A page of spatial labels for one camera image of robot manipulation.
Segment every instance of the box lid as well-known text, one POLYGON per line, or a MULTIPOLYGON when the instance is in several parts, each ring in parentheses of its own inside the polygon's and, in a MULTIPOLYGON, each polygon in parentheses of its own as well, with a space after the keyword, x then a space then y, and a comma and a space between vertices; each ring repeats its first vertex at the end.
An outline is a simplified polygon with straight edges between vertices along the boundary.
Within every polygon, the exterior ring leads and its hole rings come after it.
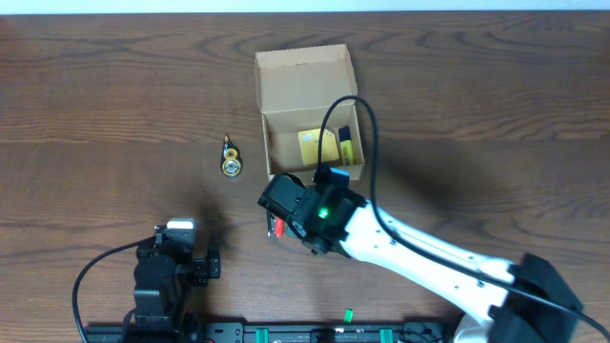
POLYGON ((341 96, 357 94, 345 44, 257 52, 255 75, 262 113, 330 107, 341 96))

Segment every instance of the red object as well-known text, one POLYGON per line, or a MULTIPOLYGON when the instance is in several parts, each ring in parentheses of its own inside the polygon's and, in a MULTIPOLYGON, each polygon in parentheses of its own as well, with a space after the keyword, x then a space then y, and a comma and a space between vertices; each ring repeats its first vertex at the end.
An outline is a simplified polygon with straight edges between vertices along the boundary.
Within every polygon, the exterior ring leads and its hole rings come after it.
POLYGON ((277 237, 281 237, 284 235, 285 230, 286 230, 286 223, 283 220, 276 217, 275 218, 275 228, 274 228, 275 235, 277 237))

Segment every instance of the open box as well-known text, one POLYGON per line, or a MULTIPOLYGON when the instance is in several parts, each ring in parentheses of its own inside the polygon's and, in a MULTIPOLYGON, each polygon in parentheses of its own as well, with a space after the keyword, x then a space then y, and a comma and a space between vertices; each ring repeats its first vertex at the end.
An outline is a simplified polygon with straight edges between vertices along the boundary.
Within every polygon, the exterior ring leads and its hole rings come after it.
MULTIPOLYGON (((262 113, 267 175, 293 173, 311 184, 315 164, 303 165, 298 133, 319 129, 324 114, 341 96, 357 94, 350 53, 345 45, 258 52, 255 57, 256 100, 262 113)), ((348 126, 352 137, 354 164, 332 167, 358 180, 364 155, 354 100, 344 101, 331 114, 326 128, 335 133, 348 126)))

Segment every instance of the wooden surface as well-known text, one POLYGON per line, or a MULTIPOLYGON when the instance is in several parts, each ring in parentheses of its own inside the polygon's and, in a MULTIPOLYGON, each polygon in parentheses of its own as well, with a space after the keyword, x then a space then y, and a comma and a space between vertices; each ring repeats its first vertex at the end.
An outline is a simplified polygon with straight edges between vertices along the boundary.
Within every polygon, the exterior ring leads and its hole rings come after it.
MULTIPOLYGON (((222 238, 201 313, 456 314, 392 272, 267 238, 254 53, 337 43, 377 111, 381 205, 470 250, 549 259, 610 326, 610 13, 24 16, 0 18, 0 341, 77 342, 82 267, 172 216, 222 238)), ((128 251, 87 274, 85 322, 133 307, 134 266, 128 251)))

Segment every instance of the yellow sticky note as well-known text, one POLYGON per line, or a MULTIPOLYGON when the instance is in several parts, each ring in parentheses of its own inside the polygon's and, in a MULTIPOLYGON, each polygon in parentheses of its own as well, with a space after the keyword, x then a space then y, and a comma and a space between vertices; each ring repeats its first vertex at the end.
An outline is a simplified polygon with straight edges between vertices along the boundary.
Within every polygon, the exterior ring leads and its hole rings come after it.
MULTIPOLYGON (((298 133, 298 143, 301 147, 303 165, 317 163, 317 147, 319 145, 320 129, 306 130, 298 133)), ((335 134, 325 129, 322 139, 322 162, 334 161, 339 158, 339 149, 336 146, 335 134)))

